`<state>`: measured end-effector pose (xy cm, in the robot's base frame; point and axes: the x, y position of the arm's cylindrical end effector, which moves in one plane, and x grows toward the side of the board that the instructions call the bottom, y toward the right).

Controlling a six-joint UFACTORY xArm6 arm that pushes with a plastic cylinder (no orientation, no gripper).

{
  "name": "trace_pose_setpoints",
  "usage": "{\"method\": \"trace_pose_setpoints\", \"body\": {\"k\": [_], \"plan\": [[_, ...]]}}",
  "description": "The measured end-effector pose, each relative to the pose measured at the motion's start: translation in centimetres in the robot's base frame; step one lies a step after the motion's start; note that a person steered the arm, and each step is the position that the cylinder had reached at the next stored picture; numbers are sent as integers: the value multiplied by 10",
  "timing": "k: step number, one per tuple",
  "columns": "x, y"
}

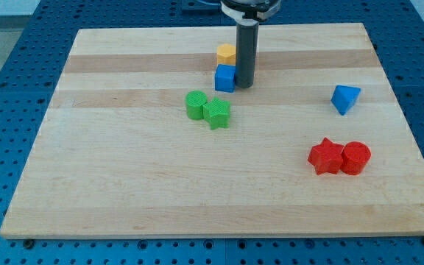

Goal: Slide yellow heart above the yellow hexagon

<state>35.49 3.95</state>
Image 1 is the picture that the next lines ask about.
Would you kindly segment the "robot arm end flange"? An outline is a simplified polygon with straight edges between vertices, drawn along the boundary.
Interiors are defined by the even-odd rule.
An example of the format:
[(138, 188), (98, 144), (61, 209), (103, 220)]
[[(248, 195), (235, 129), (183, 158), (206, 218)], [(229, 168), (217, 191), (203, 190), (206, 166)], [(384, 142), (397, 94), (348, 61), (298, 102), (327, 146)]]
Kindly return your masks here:
[(241, 23), (242, 21), (263, 22), (275, 15), (281, 0), (221, 0), (222, 12)]

